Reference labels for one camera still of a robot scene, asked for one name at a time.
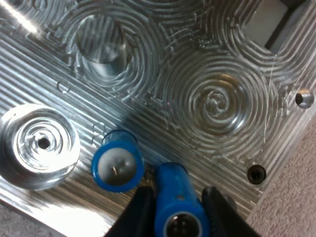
center hole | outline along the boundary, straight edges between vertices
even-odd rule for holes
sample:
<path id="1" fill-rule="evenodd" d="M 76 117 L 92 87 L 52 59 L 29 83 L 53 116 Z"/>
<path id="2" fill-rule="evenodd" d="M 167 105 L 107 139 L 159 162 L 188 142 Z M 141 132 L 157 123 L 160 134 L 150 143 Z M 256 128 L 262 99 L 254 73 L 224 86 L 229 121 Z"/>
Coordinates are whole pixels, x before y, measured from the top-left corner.
<path id="1" fill-rule="evenodd" d="M 41 149 L 47 149 L 50 146 L 50 141 L 47 138 L 43 137 L 39 139 L 38 145 Z"/>

metal surface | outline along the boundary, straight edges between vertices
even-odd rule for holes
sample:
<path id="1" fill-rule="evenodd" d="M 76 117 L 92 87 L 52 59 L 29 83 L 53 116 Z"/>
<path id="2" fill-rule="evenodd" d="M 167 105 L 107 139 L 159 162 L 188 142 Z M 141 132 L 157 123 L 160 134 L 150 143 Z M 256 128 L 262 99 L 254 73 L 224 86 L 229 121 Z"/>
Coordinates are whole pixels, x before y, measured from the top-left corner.
<path id="1" fill-rule="evenodd" d="M 199 237 L 197 219 L 190 214 L 178 214 L 167 223 L 166 237 Z"/>
<path id="2" fill-rule="evenodd" d="M 57 188 L 25 192 L 2 179 L 0 199 L 67 236 L 103 236 L 133 192 L 102 190 L 90 164 L 104 135 L 124 128 L 148 166 L 181 163 L 198 195 L 214 185 L 246 218 L 316 112 L 295 102 L 301 88 L 316 92 L 316 2 L 276 54 L 245 32 L 260 3 L 0 0 L 0 114 L 46 104 L 72 120 L 81 141 L 77 166 Z M 124 32 L 127 64 L 113 79 L 77 47 L 80 23 L 98 14 Z M 260 185 L 247 179 L 254 164 L 267 172 Z"/>
<path id="3" fill-rule="evenodd" d="M 30 190 L 56 186 L 74 169 L 80 154 L 73 124 L 45 105 L 20 105 L 3 115 L 0 145 L 0 175 Z"/>

concentric grooves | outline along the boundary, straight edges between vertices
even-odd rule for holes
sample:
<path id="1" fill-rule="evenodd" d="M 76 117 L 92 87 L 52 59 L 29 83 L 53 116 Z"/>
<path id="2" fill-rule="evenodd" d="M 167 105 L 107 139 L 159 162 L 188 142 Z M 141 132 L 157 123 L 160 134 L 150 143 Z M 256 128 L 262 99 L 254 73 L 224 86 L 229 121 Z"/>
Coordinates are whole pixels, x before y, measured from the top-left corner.
<path id="1" fill-rule="evenodd" d="M 104 135 L 122 128 L 136 135 L 147 165 L 181 163 L 198 194 L 215 185 L 235 199 L 246 218 L 316 112 L 313 105 L 303 110 L 295 103 L 300 89 L 316 92 L 316 3 L 311 1 L 276 55 L 245 33 L 259 5 L 256 0 L 0 0 L 0 114 L 27 103 L 48 105 L 72 120 L 81 142 L 76 168 L 56 189 L 27 193 L 2 180 L 1 200 L 66 236 L 103 236 L 133 191 L 98 188 L 91 159 Z M 78 42 L 79 26 L 96 16 L 113 19 L 121 29 L 116 42 L 126 55 L 114 54 L 120 63 L 103 53 L 90 58 L 87 41 Z M 104 33 L 99 42 L 111 41 L 104 21 L 92 23 Z M 106 53 L 119 51 L 100 45 Z M 121 67 L 105 76 L 91 61 Z M 37 143 L 46 138 L 53 145 L 61 137 L 54 131 L 61 130 L 50 126 L 52 133 L 46 133 L 30 121 L 25 131 L 40 131 Z M 27 137 L 19 142 L 32 146 Z M 254 164 L 267 171 L 257 186 L 247 179 Z M 73 224 L 64 225 L 74 216 Z M 89 228 L 87 218 L 93 220 Z"/>

small hole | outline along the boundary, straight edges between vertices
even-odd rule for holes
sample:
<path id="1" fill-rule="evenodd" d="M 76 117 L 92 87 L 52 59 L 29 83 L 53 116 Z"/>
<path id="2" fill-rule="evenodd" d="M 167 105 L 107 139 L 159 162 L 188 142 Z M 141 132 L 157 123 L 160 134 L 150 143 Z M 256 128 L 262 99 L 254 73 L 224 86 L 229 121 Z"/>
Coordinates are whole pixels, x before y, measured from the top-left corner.
<path id="1" fill-rule="evenodd" d="M 252 184 L 261 184 L 267 177 L 264 167 L 259 164 L 251 166 L 247 171 L 247 178 Z"/>
<path id="2" fill-rule="evenodd" d="M 47 149 L 50 146 L 50 142 L 47 138 L 43 137 L 39 139 L 38 145 L 41 149 Z"/>
<path id="3" fill-rule="evenodd" d="M 314 103 L 314 95 L 308 89 L 300 89 L 295 96 L 295 103 L 302 109 L 308 109 Z"/>

blue battery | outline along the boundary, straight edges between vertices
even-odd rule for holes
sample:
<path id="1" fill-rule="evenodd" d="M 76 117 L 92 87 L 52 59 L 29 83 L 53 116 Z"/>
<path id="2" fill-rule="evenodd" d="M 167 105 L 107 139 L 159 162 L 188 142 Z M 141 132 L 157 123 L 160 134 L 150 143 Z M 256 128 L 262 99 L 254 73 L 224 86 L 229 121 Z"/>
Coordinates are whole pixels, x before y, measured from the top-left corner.
<path id="1" fill-rule="evenodd" d="M 136 187 L 144 170 L 137 140 L 126 130 L 109 132 L 91 164 L 94 181 L 111 192 L 125 192 Z"/>
<path id="2" fill-rule="evenodd" d="M 209 237 L 209 221 L 185 168 L 165 163 L 155 173 L 156 237 Z"/>

